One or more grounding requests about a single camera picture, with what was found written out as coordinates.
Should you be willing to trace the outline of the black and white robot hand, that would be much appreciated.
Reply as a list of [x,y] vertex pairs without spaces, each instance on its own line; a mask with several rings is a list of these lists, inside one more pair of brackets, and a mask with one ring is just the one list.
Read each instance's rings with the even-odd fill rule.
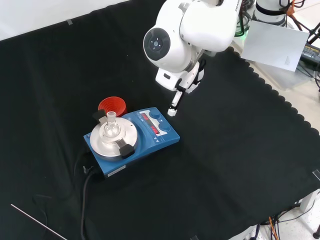
[[165,89],[175,92],[174,98],[170,103],[167,114],[174,117],[178,111],[180,100],[184,94],[189,94],[195,90],[203,76],[206,60],[197,61],[191,71],[182,71],[179,73],[171,73],[169,71],[158,69],[155,81]]

